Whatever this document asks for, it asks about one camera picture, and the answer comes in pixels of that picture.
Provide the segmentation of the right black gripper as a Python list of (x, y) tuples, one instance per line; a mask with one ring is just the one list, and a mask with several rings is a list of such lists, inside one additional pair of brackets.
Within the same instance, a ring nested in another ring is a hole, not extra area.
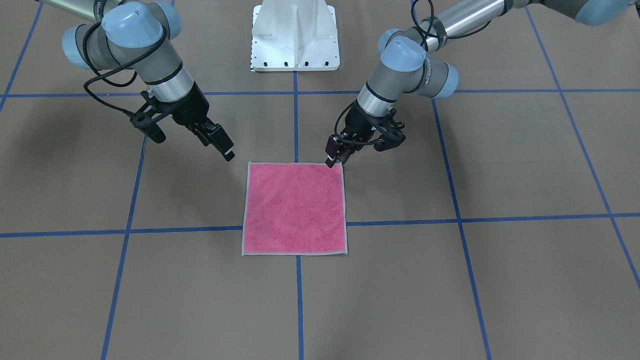
[(208, 118), (210, 103), (196, 82), (190, 91), (173, 105), (170, 114), (178, 125), (195, 133), (204, 146), (213, 146), (227, 162), (235, 157), (234, 143), (226, 130)]

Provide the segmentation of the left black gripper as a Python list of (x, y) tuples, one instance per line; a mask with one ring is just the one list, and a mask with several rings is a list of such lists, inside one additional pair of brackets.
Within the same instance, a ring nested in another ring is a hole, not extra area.
[(331, 135), (327, 139), (325, 164), (332, 168), (336, 163), (344, 164), (351, 156), (350, 151), (359, 151), (363, 143), (370, 142), (375, 131), (382, 128), (384, 116), (368, 114), (357, 100), (354, 100), (345, 117), (345, 128), (338, 135)]

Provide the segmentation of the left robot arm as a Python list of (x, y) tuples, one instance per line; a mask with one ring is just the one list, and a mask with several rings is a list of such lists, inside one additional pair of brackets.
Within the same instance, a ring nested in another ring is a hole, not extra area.
[(366, 146), (377, 152), (400, 146), (406, 139), (404, 123), (394, 119), (394, 105), (400, 96), (439, 100), (457, 89), (457, 69), (434, 58), (433, 53), (451, 41), (477, 34), (509, 11), (529, 5), (530, 0), (460, 0), (422, 20), (413, 16), (413, 26), (406, 30), (386, 30), (377, 41), (377, 66), (357, 98), (339, 115), (343, 129), (335, 127), (327, 138), (325, 164), (345, 164)]

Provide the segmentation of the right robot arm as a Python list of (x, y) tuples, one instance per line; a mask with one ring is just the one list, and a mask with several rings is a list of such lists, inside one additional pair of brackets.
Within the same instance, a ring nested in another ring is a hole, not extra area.
[(171, 44), (182, 30), (179, 13), (168, 2), (139, 0), (48, 0), (46, 4), (87, 20), (66, 30), (62, 50), (71, 63), (89, 69), (93, 78), (108, 83), (125, 70), (134, 72), (146, 89), (137, 111), (121, 107), (131, 125), (160, 144), (166, 135), (159, 121), (171, 117), (204, 146), (213, 146), (226, 161), (234, 158), (233, 141), (208, 117), (210, 103)]

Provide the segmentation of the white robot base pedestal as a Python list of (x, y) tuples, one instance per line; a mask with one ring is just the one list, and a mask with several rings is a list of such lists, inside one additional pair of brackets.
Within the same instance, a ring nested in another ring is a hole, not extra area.
[(264, 0), (252, 11), (250, 69), (319, 72), (340, 68), (338, 20), (324, 0)]

